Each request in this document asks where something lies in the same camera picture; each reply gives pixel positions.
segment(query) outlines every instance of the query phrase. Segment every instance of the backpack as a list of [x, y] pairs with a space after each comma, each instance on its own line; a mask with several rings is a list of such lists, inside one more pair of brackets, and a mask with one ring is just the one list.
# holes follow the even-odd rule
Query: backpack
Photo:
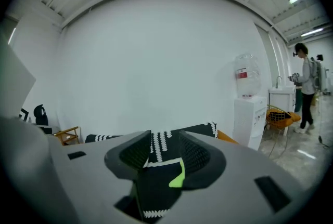
[[312, 76], [312, 84], [318, 91], [322, 90], [322, 64], [314, 58], [309, 60], [310, 76]]

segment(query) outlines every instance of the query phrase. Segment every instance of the red label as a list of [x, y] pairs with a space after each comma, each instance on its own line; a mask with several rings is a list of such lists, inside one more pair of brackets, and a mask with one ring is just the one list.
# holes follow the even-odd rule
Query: red label
[[247, 72], [241, 72], [237, 74], [237, 79], [247, 78], [248, 74]]

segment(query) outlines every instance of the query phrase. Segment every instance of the black pants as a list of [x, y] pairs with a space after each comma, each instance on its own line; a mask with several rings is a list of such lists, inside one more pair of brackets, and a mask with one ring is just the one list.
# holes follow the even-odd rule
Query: black pants
[[303, 105], [302, 105], [302, 122], [301, 122], [301, 128], [304, 129], [306, 122], [313, 124], [313, 119], [311, 116], [310, 112], [310, 106], [311, 106], [311, 101], [314, 97], [314, 94], [311, 95], [306, 95], [303, 94]]

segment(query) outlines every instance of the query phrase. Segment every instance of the white sneaker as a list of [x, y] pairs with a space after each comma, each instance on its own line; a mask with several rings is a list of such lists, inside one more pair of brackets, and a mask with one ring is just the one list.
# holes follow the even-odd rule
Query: white sneaker
[[314, 124], [311, 124], [309, 127], [308, 127], [308, 130], [313, 130], [315, 127], [314, 127]]
[[305, 129], [302, 129], [301, 127], [296, 127], [295, 130], [294, 130], [295, 133], [298, 133], [298, 134], [305, 134]]

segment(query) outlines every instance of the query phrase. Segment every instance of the black and white patterned fabric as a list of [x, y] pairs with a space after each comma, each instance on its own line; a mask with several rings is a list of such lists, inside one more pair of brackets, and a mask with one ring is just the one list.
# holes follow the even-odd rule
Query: black and white patterned fabric
[[[170, 188], [169, 183], [181, 172], [179, 132], [181, 130], [217, 138], [216, 123], [209, 122], [170, 131], [151, 133], [148, 161], [136, 182], [143, 222], [154, 224], [170, 211], [181, 196], [181, 188]], [[85, 142], [98, 142], [118, 136], [88, 135]]]
[[181, 130], [217, 138], [217, 128], [214, 122], [171, 131], [152, 132], [149, 163], [165, 162], [180, 157], [178, 152], [178, 133]]
[[85, 138], [85, 143], [91, 143], [91, 142], [99, 142], [99, 141], [104, 141], [107, 139], [111, 139], [111, 138], [115, 138], [115, 137], [119, 137], [121, 135], [88, 135]]

